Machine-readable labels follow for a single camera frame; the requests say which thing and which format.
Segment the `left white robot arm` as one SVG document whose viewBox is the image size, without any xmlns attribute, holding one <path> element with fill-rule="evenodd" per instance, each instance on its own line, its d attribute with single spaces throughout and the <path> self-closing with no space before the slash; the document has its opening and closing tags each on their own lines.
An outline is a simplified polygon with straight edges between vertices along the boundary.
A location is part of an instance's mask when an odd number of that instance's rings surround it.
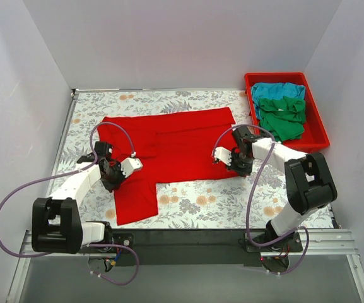
<svg viewBox="0 0 364 303">
<path fill-rule="evenodd" d="M 125 181 L 119 161 L 112 158 L 113 146 L 98 141 L 94 152 L 80 157 L 81 171 L 69 177 L 47 198 L 38 198 L 32 208 L 32 249 L 40 253 L 78 253 L 88 244 L 100 252 L 114 245 L 108 222 L 82 222 L 79 206 L 88 191 L 101 182 L 108 192 Z"/>
</svg>

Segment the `red t shirt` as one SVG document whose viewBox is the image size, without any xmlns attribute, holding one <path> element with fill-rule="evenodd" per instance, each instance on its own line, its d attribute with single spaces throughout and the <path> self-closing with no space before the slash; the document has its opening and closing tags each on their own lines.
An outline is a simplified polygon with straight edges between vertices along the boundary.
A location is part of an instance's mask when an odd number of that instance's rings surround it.
<svg viewBox="0 0 364 303">
<path fill-rule="evenodd" d="M 114 192 L 117 224 L 137 222 L 158 214 L 156 185 L 237 176 L 211 153 L 215 143 L 231 150 L 235 124 L 228 107 L 141 117 L 104 117 L 99 140 L 113 146 L 113 158 L 123 161 L 132 151 L 143 164 Z"/>
</svg>

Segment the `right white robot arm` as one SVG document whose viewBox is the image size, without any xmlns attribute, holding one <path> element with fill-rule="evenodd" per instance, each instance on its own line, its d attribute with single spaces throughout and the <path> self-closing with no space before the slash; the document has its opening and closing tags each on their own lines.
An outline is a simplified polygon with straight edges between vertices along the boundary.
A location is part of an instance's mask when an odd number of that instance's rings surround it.
<svg viewBox="0 0 364 303">
<path fill-rule="evenodd" d="M 279 251 L 301 224 L 315 211 L 335 201 L 338 192 L 323 154 L 304 153 L 278 143 L 272 135 L 252 134 L 246 125 L 233 128 L 236 147 L 230 151 L 226 168 L 241 177 L 251 175 L 254 160 L 262 164 L 250 190 L 246 213 L 247 237 L 251 245 Z M 264 233 L 250 236 L 250 206 L 264 167 L 270 164 L 285 175 L 287 204 L 268 221 Z"/>
</svg>

